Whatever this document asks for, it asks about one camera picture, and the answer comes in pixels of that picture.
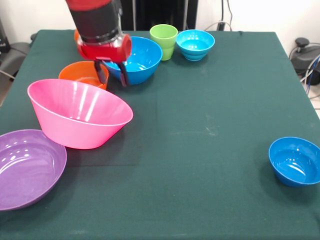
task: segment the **bowl rim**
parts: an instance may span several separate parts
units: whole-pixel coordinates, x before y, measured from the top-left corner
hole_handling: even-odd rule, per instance
[[[158,27],[160,27],[160,26],[168,26],[168,27],[174,29],[174,30],[175,30],[175,34],[174,34],[173,36],[171,36],[171,37],[158,37],[158,36],[155,36],[154,34],[151,33],[152,29],[158,28]],[[170,24],[165,24],[165,23],[161,23],[161,24],[154,25],[154,26],[152,26],[152,27],[150,28],[150,30],[149,30],[149,34],[150,34],[152,37],[154,37],[155,39],[159,39],[159,40],[174,39],[175,37],[178,36],[178,33],[179,33],[179,31],[178,31],[178,29],[177,29],[175,26],[170,25]]]
[[[162,57],[163,57],[163,55],[164,55],[164,52],[163,52],[162,48],[160,47],[160,45],[159,45],[158,43],[156,43],[155,41],[153,41],[153,40],[151,40],[151,39],[149,39],[149,38],[143,37],[143,36],[131,36],[131,38],[132,38],[132,39],[144,39],[144,40],[148,40],[148,41],[154,43],[154,44],[160,49],[161,56],[160,56],[159,60],[158,60],[156,63],[154,63],[153,65],[149,66],[148,68],[145,68],[145,69],[142,69],[142,70],[134,70],[134,71],[132,71],[132,70],[128,71],[128,70],[126,69],[126,70],[127,70],[127,71],[126,71],[127,73],[136,73],[136,72],[139,72],[139,73],[140,73],[140,72],[149,70],[149,69],[153,68],[154,66],[156,66],[156,65],[158,65],[158,64],[160,63],[160,61],[161,61],[161,59],[162,59]],[[113,66],[108,65],[109,62],[105,62],[105,61],[102,61],[102,62],[103,62],[103,64],[104,64],[107,68],[111,68],[111,69],[113,69],[113,70],[120,71],[119,69],[114,68]]]
[[[31,203],[35,203],[34,201],[37,201],[37,199],[39,199],[41,196],[43,196],[45,193],[49,193],[50,190],[57,184],[57,182],[59,181],[59,179],[61,178],[62,174],[64,173],[65,171],[65,168],[67,166],[67,158],[68,158],[68,153],[67,153],[67,149],[66,149],[66,146],[63,146],[53,140],[51,140],[49,137],[47,137],[47,135],[44,133],[44,131],[40,130],[40,129],[19,129],[19,130],[14,130],[14,131],[10,131],[10,132],[7,132],[7,133],[4,133],[4,134],[1,134],[0,135],[0,138],[6,136],[6,135],[10,135],[10,134],[14,134],[14,133],[17,133],[17,132],[41,132],[43,133],[43,135],[45,135],[45,137],[50,140],[51,142],[53,142],[54,144],[57,144],[59,146],[61,146],[63,148],[63,154],[64,154],[64,158],[61,158],[64,163],[63,163],[63,166],[62,166],[62,171],[59,173],[57,179],[55,181],[53,181],[53,183],[50,185],[50,187],[47,188],[47,190],[45,192],[42,192],[41,194],[39,194],[37,197],[33,198],[32,200],[24,203],[24,204],[21,204],[21,205],[17,205],[17,206],[13,206],[13,207],[6,207],[6,208],[0,208],[0,211],[11,211],[11,210],[15,210],[15,209],[20,209],[20,208],[23,208],[24,206],[28,206],[29,204]]]
[[[65,71],[67,68],[73,66],[73,65],[78,65],[78,64],[81,64],[81,63],[93,63],[94,61],[89,61],[89,60],[84,60],[84,61],[76,61],[76,62],[73,62],[73,63],[70,63],[69,65],[65,66],[60,72],[59,72],[59,76],[58,76],[58,79],[65,79],[65,78],[62,78],[61,75],[62,75],[62,72]],[[107,72],[107,76],[105,76],[105,78],[108,80],[109,79],[109,70],[108,68],[106,67],[105,64],[102,63],[102,65],[106,68],[106,72]],[[95,87],[98,87],[98,88],[101,88],[103,86],[105,86],[106,84],[100,84],[100,85],[92,85],[92,86],[95,86]]]
[[[313,182],[301,182],[301,181],[294,180],[294,179],[292,179],[292,178],[290,178],[290,177],[287,177],[286,175],[284,175],[282,172],[280,172],[280,171],[276,168],[276,166],[275,166],[275,165],[273,164],[273,162],[271,161],[270,151],[271,151],[272,146],[273,146],[276,142],[278,142],[278,141],[280,141],[280,140],[283,140],[283,139],[299,139],[299,140],[302,140],[302,141],[304,141],[304,142],[306,142],[306,143],[308,143],[308,144],[313,145],[314,147],[316,147],[316,148],[320,151],[320,148],[319,148],[317,145],[315,145],[313,142],[308,141],[308,140],[306,140],[306,139],[304,139],[304,138],[297,137],[297,136],[284,136],[284,137],[280,137],[280,138],[276,139],[275,141],[273,141],[273,143],[271,143],[271,145],[270,145],[270,147],[269,147],[269,151],[268,151],[269,161],[270,161],[270,164],[272,165],[273,169],[274,169],[277,173],[279,173],[281,176],[283,176],[284,178],[286,178],[286,179],[288,179],[288,180],[290,180],[291,182],[294,182],[294,183],[296,183],[296,184],[308,186],[308,185],[314,185],[314,184],[320,183],[320,179],[319,179],[318,181],[313,181]]]
[[[75,119],[72,119],[72,118],[69,118],[69,117],[66,117],[66,116],[63,116],[61,114],[58,114],[54,111],[51,111],[49,109],[47,109],[46,107],[42,106],[40,103],[38,103],[30,94],[30,89],[32,88],[33,85],[35,85],[36,83],[39,83],[39,82],[49,82],[49,81],[69,81],[70,83],[73,83],[73,84],[80,84],[80,85],[86,85],[88,86],[88,88],[94,88],[96,91],[103,91],[104,93],[103,94],[109,94],[109,95],[113,95],[114,97],[120,99],[122,102],[124,102],[124,104],[128,107],[128,109],[130,110],[130,117],[128,120],[122,122],[122,123],[118,123],[118,124],[98,124],[98,123],[92,123],[92,122],[86,122],[86,121],[78,121],[78,120],[75,120]],[[126,101],[124,101],[123,99],[121,99],[120,97],[118,97],[117,95],[107,91],[107,90],[103,90],[99,87],[96,87],[96,86],[93,86],[93,85],[90,85],[90,84],[87,84],[87,83],[84,83],[84,82],[80,82],[80,81],[73,81],[73,80],[68,80],[68,79],[60,79],[60,78],[48,78],[48,79],[41,79],[41,80],[37,80],[37,81],[34,81],[32,82],[28,88],[27,88],[27,94],[29,96],[29,98],[31,99],[31,102],[32,103],[35,103],[37,106],[39,106],[40,108],[42,108],[43,110],[53,114],[53,115],[56,115],[58,117],[61,117],[63,119],[66,119],[66,120],[69,120],[69,121],[72,121],[72,122],[75,122],[75,123],[81,123],[81,124],[85,124],[85,125],[90,125],[90,126],[100,126],[100,127],[115,127],[115,126],[122,126],[122,125],[126,125],[127,123],[129,123],[133,117],[134,117],[134,112],[132,110],[132,108],[129,106],[128,103],[126,103]]]
[[[202,33],[205,33],[207,36],[209,36],[210,38],[212,38],[213,39],[213,43],[210,45],[210,46],[208,46],[207,48],[205,48],[205,49],[186,49],[185,47],[183,47],[183,46],[181,46],[181,44],[178,42],[178,38],[179,38],[179,35],[181,35],[181,34],[183,34],[183,33],[186,33],[186,32],[191,32],[191,31],[196,31],[196,32],[202,32]],[[215,37],[214,36],[212,36],[209,32],[207,32],[207,31],[203,31],[203,30],[199,30],[199,29],[189,29],[189,30],[184,30],[184,31],[181,31],[179,34],[178,34],[178,36],[176,37],[176,44],[179,46],[179,48],[181,48],[181,49],[186,49],[186,50],[188,50],[188,51],[193,51],[193,52],[202,52],[202,51],[207,51],[207,50],[209,50],[209,49],[211,49],[214,45],[215,45],[215,43],[216,43],[216,39],[215,39]]]

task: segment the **white wall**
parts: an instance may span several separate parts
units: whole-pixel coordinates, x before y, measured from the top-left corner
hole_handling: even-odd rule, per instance
[[[276,32],[287,54],[297,37],[320,43],[320,0],[229,0],[229,3],[234,31]],[[220,18],[221,0],[199,0],[197,29],[204,30]],[[224,20],[230,20],[226,0]]]
[[[224,19],[229,20],[224,1]],[[320,43],[320,0],[229,1],[234,31],[274,31],[287,53],[297,37]],[[221,0],[199,0],[197,29],[220,17]],[[29,42],[40,29],[75,29],[65,0],[0,0],[0,18],[10,43]]]
[[[0,18],[10,43],[30,42],[40,29],[75,29],[65,0],[0,0]]]

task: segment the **plastic cup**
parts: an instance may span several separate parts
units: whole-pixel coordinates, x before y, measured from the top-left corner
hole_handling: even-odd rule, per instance
[[[106,66],[100,64],[106,79],[109,72]],[[66,66],[59,74],[59,79],[73,80],[90,84],[101,89],[107,89],[107,84],[101,84],[93,61],[78,61]]]
[[[167,61],[174,53],[178,30],[168,24],[155,25],[150,29],[150,36],[153,41],[160,45],[163,51],[162,61]]]

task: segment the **dark green cloth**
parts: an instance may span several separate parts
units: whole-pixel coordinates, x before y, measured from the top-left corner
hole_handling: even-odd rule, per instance
[[[318,116],[276,34],[212,34],[199,62],[176,49],[141,85],[111,77],[132,122],[102,147],[68,149],[44,199],[0,212],[0,240],[319,240],[319,185],[286,187],[269,164],[277,138],[320,144]],[[80,60],[73,31],[40,31],[0,110],[0,133],[39,129],[28,85]]]

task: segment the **pink bowl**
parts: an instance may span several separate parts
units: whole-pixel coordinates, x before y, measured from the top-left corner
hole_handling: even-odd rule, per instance
[[[44,134],[74,149],[100,147],[134,115],[116,95],[78,81],[39,80],[27,93]]]

